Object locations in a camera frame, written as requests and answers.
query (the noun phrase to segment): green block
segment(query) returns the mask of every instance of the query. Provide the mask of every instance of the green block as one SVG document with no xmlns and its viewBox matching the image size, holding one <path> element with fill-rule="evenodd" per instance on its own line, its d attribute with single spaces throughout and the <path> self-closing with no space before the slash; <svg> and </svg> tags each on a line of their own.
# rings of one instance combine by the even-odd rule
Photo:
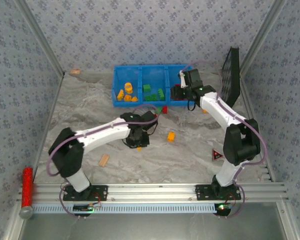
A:
<svg viewBox="0 0 300 240">
<path fill-rule="evenodd" d="M 145 101 L 146 102 L 151 102 L 151 96 L 145 96 Z"/>
<path fill-rule="evenodd" d="M 158 101 L 157 94 L 152 94 L 151 98 L 152 98 L 152 101 Z"/>
<path fill-rule="evenodd" d="M 161 106 L 158 106 L 157 107 L 157 110 L 155 111 L 156 114 L 161 114 L 162 112 L 162 107 Z"/>
<path fill-rule="evenodd" d="M 151 92 L 151 86 L 150 86 L 150 84 L 143 85 L 143 91 L 145 93 L 150 93 Z"/>
<path fill-rule="evenodd" d="M 164 101 L 165 100 L 165 95 L 164 95 L 164 91 L 162 91 L 161 88 L 158 89 L 158 94 L 159 94 L 160 101 Z"/>
</svg>

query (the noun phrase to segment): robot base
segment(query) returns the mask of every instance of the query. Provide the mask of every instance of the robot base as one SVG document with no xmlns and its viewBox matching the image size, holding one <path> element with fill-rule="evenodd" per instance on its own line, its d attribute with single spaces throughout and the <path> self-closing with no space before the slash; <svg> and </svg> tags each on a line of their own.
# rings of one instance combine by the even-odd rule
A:
<svg viewBox="0 0 300 240">
<path fill-rule="evenodd" d="M 64 190 L 63 201 L 106 201 L 108 196 L 107 185 L 90 185 L 82 192 L 77 192 L 73 186 L 67 186 Z"/>
</svg>

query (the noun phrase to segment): black grid panel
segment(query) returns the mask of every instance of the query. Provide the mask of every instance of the black grid panel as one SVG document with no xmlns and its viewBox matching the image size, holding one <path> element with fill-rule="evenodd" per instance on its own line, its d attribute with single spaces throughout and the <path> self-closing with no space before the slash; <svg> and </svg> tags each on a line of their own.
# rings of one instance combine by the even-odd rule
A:
<svg viewBox="0 0 300 240">
<path fill-rule="evenodd" d="M 222 67 L 221 98 L 231 108 L 240 95 L 239 48 L 230 48 Z"/>
</svg>

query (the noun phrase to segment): red cylinder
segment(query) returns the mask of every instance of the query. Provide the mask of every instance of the red cylinder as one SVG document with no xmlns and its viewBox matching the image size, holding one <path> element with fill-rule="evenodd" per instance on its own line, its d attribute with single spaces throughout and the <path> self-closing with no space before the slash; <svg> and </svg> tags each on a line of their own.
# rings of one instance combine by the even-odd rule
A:
<svg viewBox="0 0 300 240">
<path fill-rule="evenodd" d="M 33 194 L 33 169 L 26 167 L 22 178 L 22 201 L 21 207 L 31 207 Z"/>
</svg>

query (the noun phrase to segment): red block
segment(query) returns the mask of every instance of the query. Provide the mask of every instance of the red block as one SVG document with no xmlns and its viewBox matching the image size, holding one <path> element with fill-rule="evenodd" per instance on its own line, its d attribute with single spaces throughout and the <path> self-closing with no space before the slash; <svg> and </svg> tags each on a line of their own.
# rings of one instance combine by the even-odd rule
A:
<svg viewBox="0 0 300 240">
<path fill-rule="evenodd" d="M 167 113 L 168 113 L 168 107 L 167 107 L 167 106 L 164 106 L 164 107 L 162 108 L 162 113 L 163 113 L 163 114 L 167 114 Z"/>
</svg>

